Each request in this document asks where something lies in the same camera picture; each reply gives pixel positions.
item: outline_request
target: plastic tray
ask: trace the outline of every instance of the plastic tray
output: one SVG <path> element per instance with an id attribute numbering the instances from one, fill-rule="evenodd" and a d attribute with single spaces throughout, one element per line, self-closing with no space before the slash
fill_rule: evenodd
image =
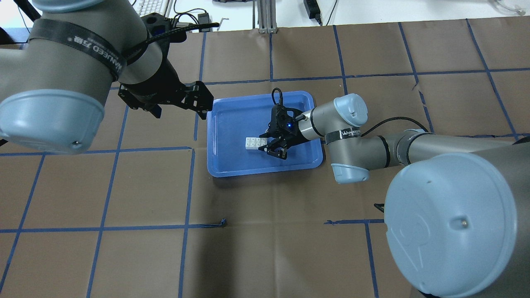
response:
<path id="1" fill-rule="evenodd" d="M 305 91 L 284 93 L 284 105 L 307 111 L 313 98 Z M 208 171 L 214 177 L 316 168 L 322 163 L 320 139 L 291 147 L 287 160 L 245 148 L 246 137 L 265 133 L 273 106 L 270 94 L 217 99 L 208 113 Z"/>

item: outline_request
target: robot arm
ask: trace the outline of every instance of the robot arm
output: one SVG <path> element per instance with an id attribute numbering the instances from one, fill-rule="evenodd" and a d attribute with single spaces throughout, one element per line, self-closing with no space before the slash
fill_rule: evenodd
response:
<path id="1" fill-rule="evenodd" d="M 86 151 L 116 80 L 127 105 L 157 118 L 159 104 L 195 110 L 203 119 L 211 110 L 213 96 L 204 84 L 186 87 L 167 60 L 170 37 L 146 42 L 167 30 L 180 33 L 181 42 L 190 28 L 172 30 L 157 14 L 141 19 L 126 0 L 33 4 L 43 16 L 27 49 L 0 51 L 1 138 L 47 152 Z"/>
<path id="2" fill-rule="evenodd" d="M 291 134 L 325 138 L 338 183 L 405 165 L 388 188 L 384 213 L 392 256 L 415 288 L 439 297 L 528 295 L 530 143 L 423 129 L 361 137 L 367 108 L 356 94 L 302 115 Z"/>

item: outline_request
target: black wire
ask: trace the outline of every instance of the black wire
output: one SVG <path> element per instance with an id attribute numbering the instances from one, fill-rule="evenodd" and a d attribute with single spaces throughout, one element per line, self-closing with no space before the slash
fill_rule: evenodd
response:
<path id="1" fill-rule="evenodd" d="M 180 17 L 183 16 L 183 15 L 187 15 L 187 16 L 189 16 L 189 17 L 193 20 L 193 22 L 194 22 L 195 24 L 198 24 L 198 23 L 199 23 L 199 20 L 197 20 L 197 18 L 196 18 L 194 15 L 192 15 L 191 13 L 181 13 L 181 14 L 178 14 L 178 17 L 175 16 L 175 17 L 176 17 L 175 24 L 178 23 L 178 22 L 180 22 Z"/>
<path id="2" fill-rule="evenodd" d="M 386 119 L 386 120 L 383 120 L 383 121 L 377 123 L 376 125 L 374 125 L 374 127 L 370 128 L 368 131 L 363 133 L 361 135 L 361 137 L 364 137 L 367 134 L 373 132 L 374 129 L 376 129 L 377 127 L 379 127 L 379 126 L 381 126 L 381 125 L 383 125 L 383 124 L 385 124 L 387 122 L 394 121 L 394 120 L 407 120 L 407 121 L 410 121 L 410 122 L 416 124 L 417 126 L 419 126 L 421 129 L 425 130 L 426 132 L 429 132 L 429 130 L 425 126 L 423 126 L 423 124 L 421 124 L 420 122 L 418 122 L 418 121 L 416 121 L 416 120 L 414 120 L 412 118 L 409 118 L 409 117 L 392 117 L 392 118 L 389 118 L 389 119 Z"/>
<path id="3" fill-rule="evenodd" d="M 22 22 L 24 22 L 24 26 L 26 27 L 26 30 L 29 34 L 31 34 L 30 29 L 28 28 L 28 25 L 26 25 L 26 20 L 24 19 L 24 16 L 22 15 L 22 12 L 20 11 L 20 7 L 18 6 L 20 17 L 22 18 Z"/>
<path id="4" fill-rule="evenodd" d="M 284 94 L 281 92 L 280 88 L 272 89 L 272 93 L 270 94 L 272 96 L 272 102 L 274 104 L 277 104 L 276 103 L 276 99 L 274 99 L 274 92 L 275 91 L 278 91 L 278 93 L 280 94 L 280 106 L 283 106 L 284 105 Z"/>
<path id="5" fill-rule="evenodd" d="M 335 4 L 333 5 L 333 8 L 331 9 L 331 12 L 330 12 L 330 17 L 328 18 L 328 22 L 326 23 L 326 26 L 329 25 L 330 23 L 330 20 L 331 20 L 331 16 L 333 15 L 333 11 L 335 10 L 335 6 L 337 5 L 337 2 L 339 0 L 335 0 Z"/>
<path id="6" fill-rule="evenodd" d="M 194 9 L 192 9 L 192 10 L 188 10 L 188 11 L 185 11 L 185 12 L 178 12 L 178 11 L 176 11 L 176 0 L 175 0 L 175 2 L 173 3 L 173 11 L 174 11 L 176 14 L 181 14 L 181 13 L 186 13 L 186 12 L 192 12 L 192 11 L 196 11 L 196 10 L 202 10 L 202 11 L 204 11 L 204 13 L 207 13 L 206 9 L 204 9 L 204 8 L 194 8 Z"/>
<path id="7" fill-rule="evenodd" d="M 153 36 L 151 38 L 146 39 L 145 41 L 133 46 L 132 48 L 129 48 L 129 49 L 123 51 L 122 55 L 125 57 L 125 59 L 127 59 L 130 56 L 132 56 L 136 51 L 141 50 L 143 47 L 146 47 L 146 46 L 148 46 L 151 43 L 154 43 L 156 41 L 159 41 L 159 40 L 164 39 L 166 37 L 169 37 L 171 35 L 174 35 L 174 34 L 177 34 L 177 33 L 180 33 L 180 32 L 187 32 L 187 31 L 192 31 L 192 30 L 196 30 L 196 29 L 207 29 L 207 28 L 213 28 L 213 27 L 219 27 L 219 23 L 196 24 L 196 25 L 190 25 L 190 26 L 187 26 L 187 27 L 181 27 L 181 28 L 177 28 L 177 29 L 172 29 L 170 31 L 166 31 L 166 32 L 164 32 L 162 34 L 159 34 L 159 35 L 156 35 L 156 36 Z"/>
<path id="8" fill-rule="evenodd" d="M 29 17 L 32 22 L 40 19 L 39 12 L 29 3 L 28 0 L 13 0 L 13 2 Z"/>

